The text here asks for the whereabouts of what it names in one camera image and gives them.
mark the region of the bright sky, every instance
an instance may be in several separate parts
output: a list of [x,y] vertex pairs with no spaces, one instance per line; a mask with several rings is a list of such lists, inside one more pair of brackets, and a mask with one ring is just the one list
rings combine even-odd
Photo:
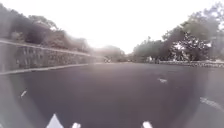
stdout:
[[43,15],[93,47],[126,53],[150,36],[160,39],[195,11],[217,0],[0,0],[24,15]]

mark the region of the asphalt road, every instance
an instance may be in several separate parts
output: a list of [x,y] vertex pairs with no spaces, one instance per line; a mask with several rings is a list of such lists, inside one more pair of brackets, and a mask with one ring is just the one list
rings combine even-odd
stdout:
[[1,75],[0,123],[42,128],[56,113],[65,128],[223,128],[223,97],[224,69],[78,66]]

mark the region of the vegetation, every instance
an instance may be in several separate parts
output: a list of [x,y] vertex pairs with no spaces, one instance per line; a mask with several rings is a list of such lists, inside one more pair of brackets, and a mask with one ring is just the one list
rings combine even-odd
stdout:
[[112,62],[124,62],[126,61],[126,56],[124,51],[115,46],[106,46],[101,49],[95,50],[98,55],[104,56]]
[[132,60],[199,61],[224,59],[224,6],[221,3],[193,13],[168,31],[163,40],[148,38],[134,48]]
[[43,16],[25,17],[15,10],[0,4],[0,37],[20,42],[41,44],[44,46],[88,52],[84,39],[69,37],[65,31]]

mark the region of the road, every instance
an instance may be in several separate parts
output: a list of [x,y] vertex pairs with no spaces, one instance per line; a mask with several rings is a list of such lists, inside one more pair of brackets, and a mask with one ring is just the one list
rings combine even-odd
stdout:
[[68,128],[223,128],[224,69],[100,64],[0,76],[0,123]]

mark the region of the white lane marking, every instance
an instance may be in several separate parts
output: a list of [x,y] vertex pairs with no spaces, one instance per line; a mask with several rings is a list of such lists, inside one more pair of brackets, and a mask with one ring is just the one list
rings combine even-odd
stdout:
[[149,121],[144,121],[142,124],[143,128],[153,128]]
[[63,128],[57,116],[54,114],[46,128]]
[[168,82],[166,79],[158,78],[158,80],[159,80],[161,83],[167,83],[167,82]]
[[0,128],[3,128],[2,124],[0,124]]
[[79,123],[74,123],[72,128],[81,128],[81,124]]
[[216,108],[216,109],[221,110],[222,112],[224,112],[224,108],[219,103],[217,103],[215,101],[208,100],[205,97],[200,97],[200,101],[202,103],[205,103],[205,104],[207,104],[207,105],[209,105],[209,106],[211,106],[213,108]]
[[20,97],[22,98],[26,93],[27,93],[27,91],[23,91],[23,93],[20,95]]
[[106,64],[106,63],[72,64],[72,65],[54,66],[54,67],[45,67],[45,68],[20,69],[20,70],[0,72],[0,75],[16,74],[16,73],[32,72],[32,71],[46,71],[46,70],[52,70],[52,69],[62,69],[62,68],[69,68],[69,67],[76,67],[76,66],[86,66],[86,65],[97,65],[97,64]]

